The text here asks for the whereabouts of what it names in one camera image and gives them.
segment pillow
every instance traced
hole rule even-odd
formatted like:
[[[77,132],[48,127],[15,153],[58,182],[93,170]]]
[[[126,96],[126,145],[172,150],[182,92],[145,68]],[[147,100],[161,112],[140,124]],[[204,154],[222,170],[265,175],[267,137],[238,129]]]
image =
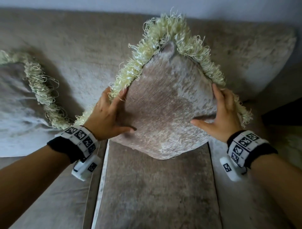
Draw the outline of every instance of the pillow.
[[[135,134],[113,138],[125,146],[157,159],[168,159],[196,149],[209,136],[190,124],[196,116],[211,121],[216,102],[211,84],[225,86],[218,65],[210,60],[209,47],[199,36],[191,36],[181,15],[161,15],[145,23],[144,38],[133,58],[119,71],[110,97],[130,86],[125,110],[118,121],[137,128]],[[235,98],[242,124],[251,114]],[[91,111],[78,117],[83,124]]]
[[[45,86],[40,65],[26,53],[0,52],[0,157],[26,156],[69,124]]]

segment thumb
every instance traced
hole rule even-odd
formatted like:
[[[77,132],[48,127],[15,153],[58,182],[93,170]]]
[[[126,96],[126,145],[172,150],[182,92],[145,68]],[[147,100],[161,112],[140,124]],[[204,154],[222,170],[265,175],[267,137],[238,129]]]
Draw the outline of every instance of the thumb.
[[[207,123],[207,122],[205,122],[203,120],[199,120],[199,119],[192,119],[191,124],[193,124],[194,126],[197,126],[198,128],[204,130],[207,133],[211,132],[211,129],[213,128],[212,123]]]
[[[126,127],[126,126],[123,126],[123,127],[120,127],[120,126],[116,126],[114,128],[114,132],[116,135],[120,135],[120,134],[123,134],[123,133],[134,133],[134,129],[131,128],[131,127]]]

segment black and white wristband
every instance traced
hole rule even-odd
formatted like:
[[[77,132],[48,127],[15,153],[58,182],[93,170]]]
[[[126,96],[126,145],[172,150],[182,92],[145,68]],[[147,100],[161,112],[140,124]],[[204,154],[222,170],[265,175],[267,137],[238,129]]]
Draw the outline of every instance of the black and white wristband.
[[[78,161],[72,174],[80,180],[86,180],[90,173],[101,162],[101,159],[92,153],[98,149],[99,142],[93,134],[83,126],[72,126],[55,135],[47,143],[53,150],[65,153],[71,163]]]
[[[223,157],[220,163],[229,178],[233,181],[240,180],[240,174],[246,173],[247,167],[250,169],[252,162],[261,155],[278,153],[269,142],[260,138],[252,131],[238,131],[227,141],[228,155]]]

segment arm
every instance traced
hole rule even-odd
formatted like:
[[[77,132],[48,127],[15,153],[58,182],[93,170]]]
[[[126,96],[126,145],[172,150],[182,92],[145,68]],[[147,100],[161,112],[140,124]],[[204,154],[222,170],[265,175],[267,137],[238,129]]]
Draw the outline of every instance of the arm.
[[[232,134],[242,130],[234,95],[228,89],[218,89],[215,84],[213,92],[217,99],[214,122],[193,119],[191,123],[227,143]],[[259,156],[251,163],[251,173],[272,195],[292,223],[297,228],[302,228],[302,171],[277,154],[268,154]]]
[[[85,122],[96,139],[105,140],[121,133],[133,132],[130,127],[115,123],[117,105],[127,90],[109,102],[107,88]],[[0,170],[0,225],[9,228],[71,164],[67,154],[48,145]]]

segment white wall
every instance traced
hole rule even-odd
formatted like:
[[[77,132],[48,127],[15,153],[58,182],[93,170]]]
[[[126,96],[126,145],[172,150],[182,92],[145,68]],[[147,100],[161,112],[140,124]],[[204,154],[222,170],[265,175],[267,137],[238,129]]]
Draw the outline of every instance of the white wall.
[[[285,22],[302,34],[301,0],[0,0],[0,7],[130,12],[159,15],[174,7],[191,18]],[[302,45],[290,63],[302,59]]]

